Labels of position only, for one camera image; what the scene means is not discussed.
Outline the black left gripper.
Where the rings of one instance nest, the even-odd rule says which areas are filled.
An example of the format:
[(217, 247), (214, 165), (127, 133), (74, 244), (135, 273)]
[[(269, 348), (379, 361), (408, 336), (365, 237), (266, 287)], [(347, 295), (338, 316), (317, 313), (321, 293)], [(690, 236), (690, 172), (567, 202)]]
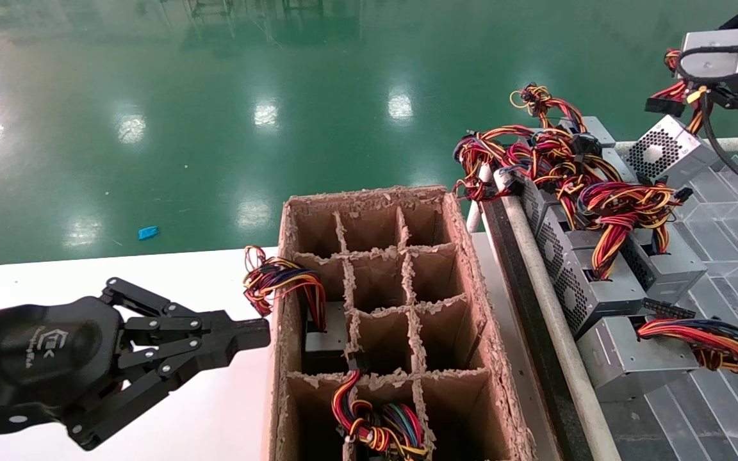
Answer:
[[(0, 309), (0, 434), (67, 421), (71, 440), (95, 449), (197, 373), (227, 367), (236, 351), (270, 344), (264, 318), (196, 312), (120, 278), (106, 281), (101, 300)], [(136, 316), (123, 326), (114, 307)], [(181, 339), (197, 345), (164, 358), (153, 350), (151, 359), (114, 370), (122, 326), (136, 346)]]

